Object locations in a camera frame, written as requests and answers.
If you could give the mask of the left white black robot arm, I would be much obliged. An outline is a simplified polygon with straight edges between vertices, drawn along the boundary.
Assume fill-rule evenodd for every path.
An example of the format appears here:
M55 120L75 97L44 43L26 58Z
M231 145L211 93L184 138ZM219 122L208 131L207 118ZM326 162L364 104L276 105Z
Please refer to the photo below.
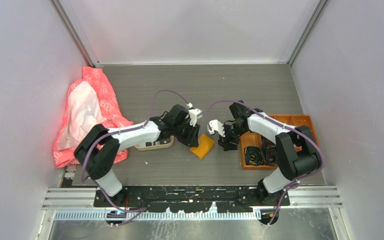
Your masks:
M106 128L102 124L92 127L74 150L75 159L88 176L106 193L106 200L113 206L121 206L126 200L123 185L112 167L116 155L135 145L157 142L170 137L187 147L198 147L200 125L203 116L198 108L174 105L160 116L121 128Z

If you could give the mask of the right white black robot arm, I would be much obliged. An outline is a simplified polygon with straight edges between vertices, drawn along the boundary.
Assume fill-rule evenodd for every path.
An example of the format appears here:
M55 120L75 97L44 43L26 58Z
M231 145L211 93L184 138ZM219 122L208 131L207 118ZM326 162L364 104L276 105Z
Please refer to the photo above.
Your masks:
M261 179L256 188L261 204L271 205L278 193L298 186L301 179L315 175L324 167L325 156L309 127L283 123L241 100L233 101L229 110L233 120L223 123L215 119L207 124L210 134L219 135L218 143L224 151L235 149L246 132L257 133L275 146L277 169Z

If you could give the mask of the orange leather card holder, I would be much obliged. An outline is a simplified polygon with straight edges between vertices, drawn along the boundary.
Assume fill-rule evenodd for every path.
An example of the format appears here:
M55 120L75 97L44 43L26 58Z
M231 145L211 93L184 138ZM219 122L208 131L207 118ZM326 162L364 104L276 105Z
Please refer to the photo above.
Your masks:
M198 138L198 147L191 147L190 152L193 153L200 160L203 160L214 146L215 141L208 135L202 134Z

